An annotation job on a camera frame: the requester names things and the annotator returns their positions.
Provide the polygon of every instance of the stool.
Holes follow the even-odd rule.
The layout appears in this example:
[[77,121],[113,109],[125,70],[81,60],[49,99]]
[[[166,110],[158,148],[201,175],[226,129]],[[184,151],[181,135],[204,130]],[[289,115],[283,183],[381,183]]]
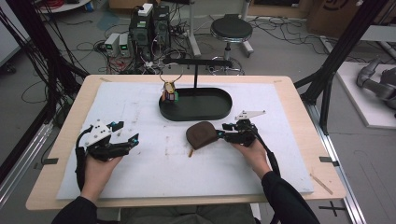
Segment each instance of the stool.
[[243,43],[250,39],[253,33],[253,28],[251,25],[244,20],[239,19],[237,14],[225,15],[223,18],[215,20],[210,26],[210,33],[217,39],[227,42],[227,46],[224,50],[224,56],[218,56],[212,60],[228,60],[233,63],[232,67],[220,67],[216,69],[215,67],[209,67],[209,72],[212,75],[224,74],[229,75],[231,73],[236,73],[239,75],[244,75],[245,72],[242,70],[242,65],[236,59],[230,57],[230,46],[231,43]]

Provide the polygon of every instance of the hand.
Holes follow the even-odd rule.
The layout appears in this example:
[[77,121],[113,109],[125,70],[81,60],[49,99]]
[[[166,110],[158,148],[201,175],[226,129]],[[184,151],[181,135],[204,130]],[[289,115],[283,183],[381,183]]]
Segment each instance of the hand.
[[122,157],[117,157],[111,161],[98,161],[88,155],[85,163],[85,183],[80,196],[95,203],[121,159]]
[[259,140],[254,140],[249,147],[244,147],[239,144],[231,145],[244,155],[245,159],[260,179],[262,179],[266,173],[271,171],[271,168],[267,163],[267,153]]

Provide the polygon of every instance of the black tray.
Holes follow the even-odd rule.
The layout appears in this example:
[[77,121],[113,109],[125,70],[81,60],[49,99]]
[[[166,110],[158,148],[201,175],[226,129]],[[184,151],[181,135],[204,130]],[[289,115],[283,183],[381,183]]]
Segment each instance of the black tray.
[[177,89],[178,101],[161,101],[161,114],[173,121],[223,119],[230,114],[233,100],[218,88]]

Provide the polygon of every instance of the brown object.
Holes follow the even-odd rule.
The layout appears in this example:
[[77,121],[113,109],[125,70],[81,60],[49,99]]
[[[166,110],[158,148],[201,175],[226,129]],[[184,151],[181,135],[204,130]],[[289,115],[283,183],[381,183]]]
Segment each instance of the brown object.
[[190,150],[190,153],[189,153],[189,158],[192,156],[192,153],[194,152],[194,149],[192,148],[191,150]]
[[356,1],[314,1],[306,29],[316,35],[340,37],[358,9]]
[[186,131],[186,136],[187,141],[195,150],[218,140],[215,127],[208,121],[201,121],[192,125]]
[[120,9],[132,9],[137,6],[143,6],[145,3],[149,3],[149,0],[108,0],[108,5],[110,8]]
[[266,6],[256,5],[251,1],[247,14],[249,16],[264,16],[264,17],[283,17],[283,18],[306,18],[308,15],[307,7],[280,7],[280,6]]
[[[379,12],[378,16],[374,19],[374,23],[378,24],[382,17],[385,15],[385,13],[387,13],[387,11],[390,9],[390,7],[392,6],[393,1],[388,1],[387,4],[384,6],[384,8],[382,8],[382,10]],[[388,16],[385,18],[385,20],[383,21],[383,23],[388,23],[391,22],[394,18],[396,17],[396,8],[394,8],[389,14]]]

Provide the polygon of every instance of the wooden table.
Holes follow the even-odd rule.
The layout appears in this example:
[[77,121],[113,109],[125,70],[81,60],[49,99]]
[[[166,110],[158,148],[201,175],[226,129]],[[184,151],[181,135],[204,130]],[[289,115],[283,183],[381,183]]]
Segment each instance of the wooden table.
[[[314,184],[315,192],[305,194],[306,200],[342,199],[346,191],[331,162],[321,162],[319,157],[328,157],[317,131],[309,118],[297,90],[289,77],[268,76],[199,76],[199,82],[217,83],[273,83],[290,123],[295,140]],[[78,138],[81,124],[84,122],[97,90],[102,82],[159,82],[157,76],[88,76],[78,93],[78,97],[54,143],[49,158],[59,158],[57,164],[45,165],[27,200],[29,210],[61,209],[70,201],[57,200],[56,195],[61,186],[65,166]],[[193,76],[183,76],[178,82],[193,83]],[[183,198],[149,198],[149,199],[112,199],[99,200],[98,207],[127,207],[154,205],[189,205],[211,203],[265,203],[263,195],[256,196],[203,196]]]

